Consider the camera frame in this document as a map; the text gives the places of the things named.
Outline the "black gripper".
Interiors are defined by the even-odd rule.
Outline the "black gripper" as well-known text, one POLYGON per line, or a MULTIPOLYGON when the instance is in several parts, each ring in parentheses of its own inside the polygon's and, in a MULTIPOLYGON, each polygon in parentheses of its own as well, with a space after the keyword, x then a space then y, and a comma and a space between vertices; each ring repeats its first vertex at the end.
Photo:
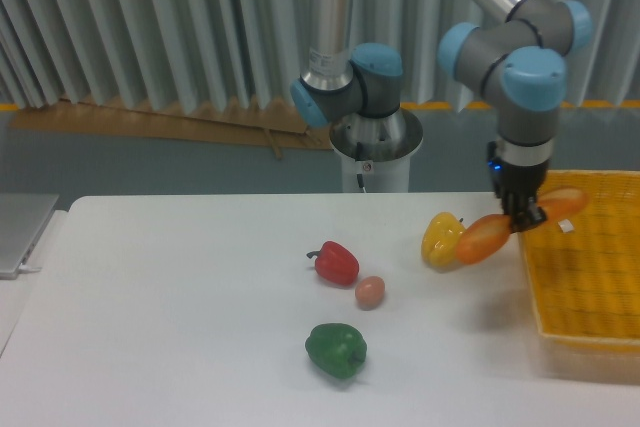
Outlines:
POLYGON ((487 145, 487 164, 494 193, 501 201, 503 213, 511 218, 514 233, 534 229, 547 221, 547 215, 536 199, 549 160, 534 165, 516 165, 499 152, 497 141, 491 141, 487 145))

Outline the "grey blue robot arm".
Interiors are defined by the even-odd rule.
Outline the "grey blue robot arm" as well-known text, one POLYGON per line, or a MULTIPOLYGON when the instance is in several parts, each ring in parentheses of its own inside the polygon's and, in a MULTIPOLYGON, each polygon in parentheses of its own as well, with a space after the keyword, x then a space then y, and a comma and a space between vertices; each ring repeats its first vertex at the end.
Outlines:
MULTIPOLYGON (((585 46, 592 20, 577 1, 474 0, 498 20, 451 27, 437 49, 440 68, 498 114, 487 147, 492 187, 515 232, 551 217, 539 189, 546 178, 566 95, 566 57, 585 46)), ((404 192, 423 131, 400 109, 403 65, 392 47, 350 47, 353 0, 310 0, 308 63, 291 83, 312 128, 328 127, 347 192, 404 192)))

